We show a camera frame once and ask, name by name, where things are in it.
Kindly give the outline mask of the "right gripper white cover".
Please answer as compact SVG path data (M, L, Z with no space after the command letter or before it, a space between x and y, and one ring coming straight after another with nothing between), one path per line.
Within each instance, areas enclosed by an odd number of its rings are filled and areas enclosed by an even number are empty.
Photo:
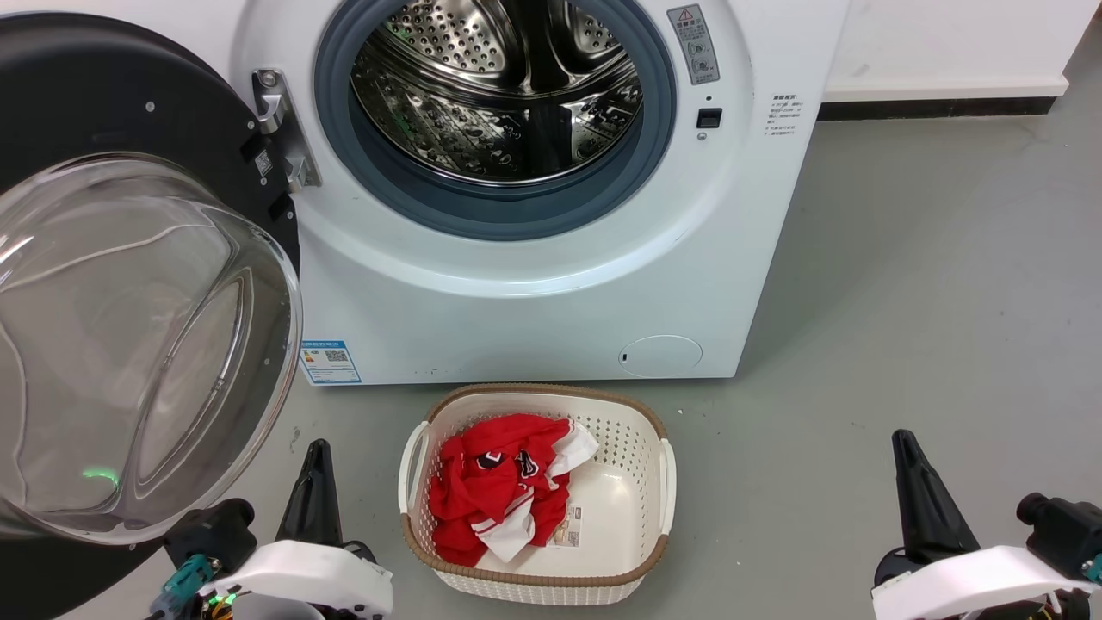
M1099 591L1096 581L1067 577L1031 550L981 550L912 431L895 431L892 448L903 552L914 564L930 565L871 589L877 619L977 617L1002 605L1054 598L1060 590Z

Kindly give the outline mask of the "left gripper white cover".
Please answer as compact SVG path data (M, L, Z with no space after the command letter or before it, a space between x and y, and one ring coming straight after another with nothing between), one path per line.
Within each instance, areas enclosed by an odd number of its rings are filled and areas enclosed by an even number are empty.
M361 542L344 542L328 440L307 444L276 541L199 594L233 619L387 619L393 575Z

